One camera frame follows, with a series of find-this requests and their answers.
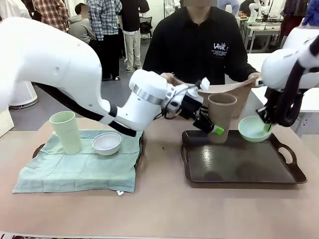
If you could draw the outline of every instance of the silver ring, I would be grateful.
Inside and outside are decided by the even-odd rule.
[[[160,105],[162,103],[162,99],[160,98],[157,98],[143,90],[141,90],[140,87],[138,87],[137,85],[134,86],[133,88],[133,92],[139,96],[140,98],[142,98],[143,100],[147,101],[147,102],[150,102],[151,104],[154,104],[154,105]]]

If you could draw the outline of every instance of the shirt logo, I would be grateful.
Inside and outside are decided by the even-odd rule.
[[[226,49],[226,44],[225,43],[221,43],[220,45],[217,43],[214,43],[214,49],[219,49],[219,50],[223,50],[223,51],[227,51],[228,47]]]
[[[219,56],[219,57],[224,57],[227,55],[227,51],[228,51],[228,46],[226,45],[226,43],[214,43],[214,49],[211,50],[211,52],[215,55],[215,56]]]

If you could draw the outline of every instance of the hand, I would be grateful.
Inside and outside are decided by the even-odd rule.
[[[261,74],[259,72],[254,72],[254,73],[251,73],[249,76],[248,76],[248,80],[251,80],[251,79],[255,79],[255,81],[253,81],[252,83],[248,84],[247,87],[250,87],[250,88],[256,88],[256,80],[258,78],[261,78]]]
[[[177,86],[183,84],[181,80],[178,80],[172,73],[162,73],[160,76],[167,80],[167,83]]]

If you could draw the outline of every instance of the bowl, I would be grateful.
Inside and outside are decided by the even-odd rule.
[[[103,156],[116,153],[121,146],[122,138],[119,134],[108,132],[96,136],[92,141],[92,147]]]
[[[272,126],[267,131],[265,125],[259,116],[248,116],[239,122],[238,130],[245,140],[258,143],[266,140],[271,135]]]

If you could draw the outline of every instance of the light green cup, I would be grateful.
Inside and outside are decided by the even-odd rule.
[[[266,130],[264,122],[259,116],[248,116],[242,119],[238,124],[238,130],[241,136],[253,143],[262,142],[271,135],[272,126],[270,130]]]
[[[74,112],[56,113],[50,117],[50,122],[66,154],[76,154],[82,150]]]

